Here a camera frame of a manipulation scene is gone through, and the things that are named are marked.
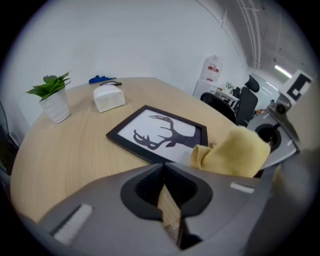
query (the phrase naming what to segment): potted plant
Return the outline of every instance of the potted plant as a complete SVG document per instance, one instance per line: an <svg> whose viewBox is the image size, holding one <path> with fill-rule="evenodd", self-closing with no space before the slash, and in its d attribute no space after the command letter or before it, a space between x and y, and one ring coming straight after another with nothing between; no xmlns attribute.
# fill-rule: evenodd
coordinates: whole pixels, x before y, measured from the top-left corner
<svg viewBox="0 0 320 256"><path fill-rule="evenodd" d="M59 77L55 75L47 75L43 78L45 84L33 86L33 89L27 91L28 94L34 94L41 97L40 105L44 112L56 124L62 122L70 115L70 109L67 101L66 85L70 78L65 78L69 75L65 73Z"/></svg>

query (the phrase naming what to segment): deer antler artwork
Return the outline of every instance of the deer antler artwork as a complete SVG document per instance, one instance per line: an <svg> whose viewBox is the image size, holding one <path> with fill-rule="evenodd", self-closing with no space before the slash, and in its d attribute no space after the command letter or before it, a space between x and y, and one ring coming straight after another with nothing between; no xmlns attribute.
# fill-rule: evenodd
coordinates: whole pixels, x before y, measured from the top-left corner
<svg viewBox="0 0 320 256"><path fill-rule="evenodd" d="M150 138L148 135L145 138L145 136L139 135L137 133L137 130L134 130L133 139L140 145L147 146L151 150L156 150L165 142L170 142L165 146L166 148L174 147L177 143L185 145L189 148L194 148L197 144L199 144L200 131L198 129L195 129L193 136L184 136L178 133L174 129L174 122L169 117L165 117L162 115L150 115L149 117L152 119L158 119L158 120L162 120L164 122L169 123L170 128L166 128L166 127L160 127L160 128L169 130L170 132L172 132L172 136L164 137L164 136L158 135L159 137L163 138L163 140L160 141L159 143L155 143L153 141L150 141Z"/></svg>

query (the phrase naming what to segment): round table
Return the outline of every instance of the round table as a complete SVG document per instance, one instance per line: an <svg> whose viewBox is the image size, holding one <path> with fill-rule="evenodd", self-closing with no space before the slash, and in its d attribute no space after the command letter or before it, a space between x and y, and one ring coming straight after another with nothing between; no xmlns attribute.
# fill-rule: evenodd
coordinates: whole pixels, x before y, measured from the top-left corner
<svg viewBox="0 0 320 256"><path fill-rule="evenodd" d="M99 113L93 90L84 84L67 90L70 116L59 124L42 113L24 138L11 176L16 210L38 222L47 211L88 183L148 165L106 138L117 124L144 105L207 127L208 142L218 143L235 125L202 101L156 78L121 78L125 105ZM164 225L179 209L164 188L158 207Z"/></svg>

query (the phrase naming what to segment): white tissue box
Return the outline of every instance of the white tissue box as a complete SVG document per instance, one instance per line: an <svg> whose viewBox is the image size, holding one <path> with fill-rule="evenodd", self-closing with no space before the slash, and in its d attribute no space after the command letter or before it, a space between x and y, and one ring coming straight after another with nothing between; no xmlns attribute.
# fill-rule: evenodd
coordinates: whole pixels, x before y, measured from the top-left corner
<svg viewBox="0 0 320 256"><path fill-rule="evenodd" d="M124 92L114 85L102 85L93 91L94 102L99 112L114 109L126 103Z"/></svg>

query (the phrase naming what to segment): office chair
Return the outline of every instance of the office chair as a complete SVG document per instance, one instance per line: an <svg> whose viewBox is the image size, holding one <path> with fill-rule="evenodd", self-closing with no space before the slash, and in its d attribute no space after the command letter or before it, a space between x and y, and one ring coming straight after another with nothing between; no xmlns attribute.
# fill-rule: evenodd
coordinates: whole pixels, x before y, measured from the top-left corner
<svg viewBox="0 0 320 256"><path fill-rule="evenodd" d="M201 95L200 100L214 108L216 111L220 112L234 124L236 123L237 118L233 108L222 99L218 98L212 93L205 92Z"/></svg>
<svg viewBox="0 0 320 256"><path fill-rule="evenodd" d="M240 97L240 92L241 92L240 88L237 87L237 88L235 88L235 89L233 90L232 95L233 95L234 97L236 97L236 98L239 99L239 97Z"/></svg>
<svg viewBox="0 0 320 256"><path fill-rule="evenodd" d="M258 98L250 90L257 93L260 90L258 82L249 75L249 81L245 83L240 94L239 104L236 110L236 125L247 126L253 117Z"/></svg>
<svg viewBox="0 0 320 256"><path fill-rule="evenodd" d="M18 149L10 137L6 113L0 102L0 185L7 196L10 196L10 175Z"/></svg>

